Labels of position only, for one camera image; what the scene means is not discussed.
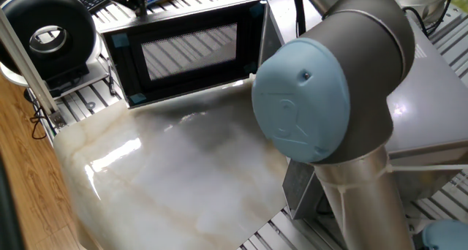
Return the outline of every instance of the blue joint cap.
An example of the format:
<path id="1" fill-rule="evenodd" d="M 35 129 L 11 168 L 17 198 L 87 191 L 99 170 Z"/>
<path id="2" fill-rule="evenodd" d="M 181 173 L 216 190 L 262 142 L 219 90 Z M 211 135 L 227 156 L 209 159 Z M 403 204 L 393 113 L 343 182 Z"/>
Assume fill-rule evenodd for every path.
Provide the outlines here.
<path id="1" fill-rule="evenodd" d="M 252 87 L 263 134 L 297 162 L 318 162 L 342 142 L 350 94 L 338 60 L 309 38 L 288 42 L 258 69 Z"/>

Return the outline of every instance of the microwave oven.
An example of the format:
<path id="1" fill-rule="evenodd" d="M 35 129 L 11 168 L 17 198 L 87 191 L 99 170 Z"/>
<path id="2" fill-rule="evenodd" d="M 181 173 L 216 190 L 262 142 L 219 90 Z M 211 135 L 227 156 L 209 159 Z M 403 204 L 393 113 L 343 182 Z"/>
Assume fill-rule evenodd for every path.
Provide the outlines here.
<path id="1" fill-rule="evenodd" d="M 101 31 L 130 107 L 248 78 L 259 67 L 265 0 L 224 0 Z"/>

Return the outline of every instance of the marble surface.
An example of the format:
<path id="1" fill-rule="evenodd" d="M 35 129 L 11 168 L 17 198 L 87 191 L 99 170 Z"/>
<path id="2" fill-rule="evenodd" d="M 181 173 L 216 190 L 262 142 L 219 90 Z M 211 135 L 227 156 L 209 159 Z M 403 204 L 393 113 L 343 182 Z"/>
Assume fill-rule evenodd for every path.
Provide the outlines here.
<path id="1" fill-rule="evenodd" d="M 120 101 L 56 136 L 74 211 L 105 250 L 235 250 L 286 205 L 287 162 L 255 121 L 251 86 Z"/>

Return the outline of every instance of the metal grating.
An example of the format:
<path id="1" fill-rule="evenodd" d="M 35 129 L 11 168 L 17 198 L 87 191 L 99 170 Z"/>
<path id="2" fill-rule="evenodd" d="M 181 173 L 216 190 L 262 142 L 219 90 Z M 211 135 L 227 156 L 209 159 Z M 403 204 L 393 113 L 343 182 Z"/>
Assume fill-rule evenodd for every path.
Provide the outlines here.
<path id="1" fill-rule="evenodd" d="M 219 0 L 172 0 L 161 5 L 154 5 L 148 13 L 158 13 L 178 8 L 196 6 Z M 468 86 L 468 15 L 450 6 L 450 16 L 446 15 L 431 41 L 456 74 Z M 108 23 L 129 20 L 135 14 L 119 4 L 110 4 L 93 14 L 98 30 Z M 416 48 L 417 57 L 425 57 L 425 53 Z M 99 62 L 107 69 L 107 52 L 103 51 Z M 116 95 L 110 94 L 110 87 Z M 57 101 L 59 109 L 68 125 L 81 121 L 90 115 L 116 103 L 122 99 L 121 87 L 114 72 L 91 86 L 87 86 L 73 94 Z M 50 140 L 54 133 L 45 121 L 46 132 Z M 439 220 L 457 219 L 468 222 L 468 175 L 459 173 L 450 183 L 434 196 L 412 202 L 405 207 L 411 219 Z M 346 247 L 336 222 L 330 218 L 305 222 L 293 221 L 286 209 L 280 211 L 267 224 L 261 227 L 248 241 L 239 246 L 238 250 L 345 250 Z"/>

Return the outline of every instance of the black frame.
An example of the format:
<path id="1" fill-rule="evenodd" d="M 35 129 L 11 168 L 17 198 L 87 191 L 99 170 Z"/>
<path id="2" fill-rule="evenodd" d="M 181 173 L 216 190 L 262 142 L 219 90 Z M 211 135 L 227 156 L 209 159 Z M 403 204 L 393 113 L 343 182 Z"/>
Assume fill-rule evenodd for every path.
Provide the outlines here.
<path id="1" fill-rule="evenodd" d="M 234 80 L 248 78 L 259 66 L 265 5 L 262 0 L 211 5 L 190 13 L 172 12 L 170 17 L 149 16 L 132 26 L 103 31 L 107 48 L 130 107 L 203 90 Z M 237 23 L 236 57 L 233 61 L 189 70 L 177 75 L 151 80 L 142 44 L 178 37 L 196 31 Z M 113 36 L 126 34 L 126 46 L 114 45 Z M 143 101 L 134 102 L 132 96 Z"/>

